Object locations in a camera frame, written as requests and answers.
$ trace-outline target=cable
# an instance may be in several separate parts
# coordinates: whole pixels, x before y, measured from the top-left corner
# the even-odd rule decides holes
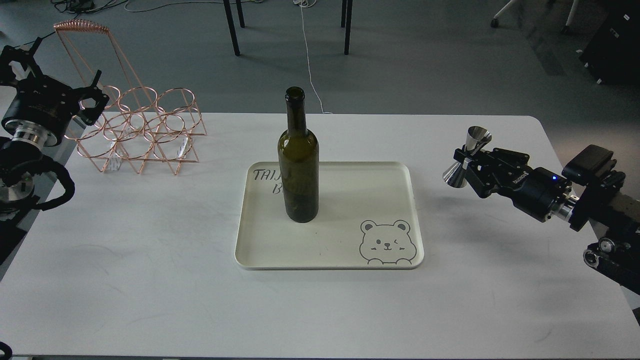
[[[76,16],[74,16],[74,19],[77,19],[79,16],[80,16],[80,13],[76,14]],[[50,33],[46,34],[45,36],[43,36],[43,37],[42,37],[42,40],[44,40],[44,39],[48,38],[49,36],[51,36],[51,35],[53,35],[53,34],[55,34],[55,33],[56,33],[55,31],[52,31],[52,32],[50,32]],[[25,46],[25,45],[33,44],[34,42],[36,42],[36,40],[34,40],[34,41],[30,41],[30,42],[26,42],[26,43],[24,43],[24,44],[22,44],[22,45],[14,46],[13,48],[14,48],[14,49],[17,49],[17,48],[19,48],[20,46]]]
[[[53,4],[53,6],[56,8],[56,10],[58,12],[61,13],[97,13],[100,12],[102,10],[106,10],[106,9],[110,9],[110,8],[114,8],[116,6],[120,6],[124,3],[127,3],[129,0],[122,0],[119,3],[116,3],[117,0],[109,0],[107,1],[106,4],[100,6],[99,8],[95,8],[95,9],[86,9],[86,10],[73,10],[72,8],[72,0],[49,0],[49,2],[51,4]],[[65,8],[60,10],[60,6],[61,5],[65,5]]]
[[[302,18],[302,35],[305,37],[305,47],[307,48],[307,69],[309,70],[309,83],[311,84],[311,88],[314,89],[314,92],[316,93],[316,97],[320,102],[320,111],[322,111],[323,114],[333,114],[333,113],[330,113],[329,111],[324,110],[324,107],[322,106],[322,100],[320,100],[320,95],[318,95],[318,92],[316,91],[316,87],[314,86],[314,82],[311,80],[311,61],[309,60],[309,45],[307,44],[307,34],[305,33],[305,16],[302,11],[304,6],[302,5],[299,5],[299,6],[300,6],[300,17]]]
[[[143,9],[143,10],[131,10],[129,9],[129,4],[131,3],[130,0],[126,1],[127,4],[124,6],[124,10],[127,10],[130,13],[143,13],[143,12],[150,12],[151,10],[157,10],[160,8],[164,8],[165,6],[170,6],[170,5],[182,5],[182,4],[223,4],[222,1],[184,1],[184,2],[179,2],[179,3],[168,3],[168,4],[164,4],[164,5],[160,5],[157,6],[155,8],[150,8],[150,9]],[[263,2],[263,0],[242,0],[241,3],[256,3],[259,4]]]
[[[301,8],[310,8],[311,6],[314,6],[316,2],[317,0],[314,0],[313,3],[309,3],[309,0],[293,0],[293,3]]]

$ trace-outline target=metal jigger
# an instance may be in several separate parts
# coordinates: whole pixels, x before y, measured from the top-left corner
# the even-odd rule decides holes
[[[471,157],[490,141],[491,133],[487,129],[480,126],[472,126],[467,131],[467,142],[462,148],[462,151]],[[442,179],[451,187],[463,188],[467,185],[467,180],[465,180],[466,173],[467,163],[459,163],[456,161],[442,174]]]

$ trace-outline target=black metal leg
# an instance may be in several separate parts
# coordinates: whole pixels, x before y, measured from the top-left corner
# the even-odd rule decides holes
[[[347,0],[347,21],[346,31],[344,32],[344,54],[349,54],[349,38],[351,37],[351,8],[353,7],[353,0]]]
[[[240,0],[236,0],[236,8],[238,9],[238,20],[240,20],[240,27],[244,29],[244,15],[242,14],[242,4]]]
[[[340,27],[344,28],[344,14],[347,11],[347,0],[342,0],[342,15],[340,16]]]
[[[234,17],[231,15],[231,4],[229,0],[224,0],[225,13],[227,13],[227,23],[229,24],[229,33],[231,34],[231,42],[234,45],[234,54],[240,56],[240,48],[238,48],[238,38],[236,37],[236,25],[234,25]]]

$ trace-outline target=white tray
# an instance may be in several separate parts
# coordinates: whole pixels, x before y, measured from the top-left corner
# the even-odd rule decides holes
[[[411,269],[422,262],[406,166],[320,162],[319,177],[318,215],[299,224],[285,212],[278,163],[249,168],[236,242],[242,267]]]

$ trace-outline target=wine bottle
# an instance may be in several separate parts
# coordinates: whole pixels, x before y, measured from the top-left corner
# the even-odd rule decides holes
[[[318,141],[307,129],[305,92],[292,86],[285,93],[287,130],[278,141],[278,161],[287,215],[309,222],[318,213]]]

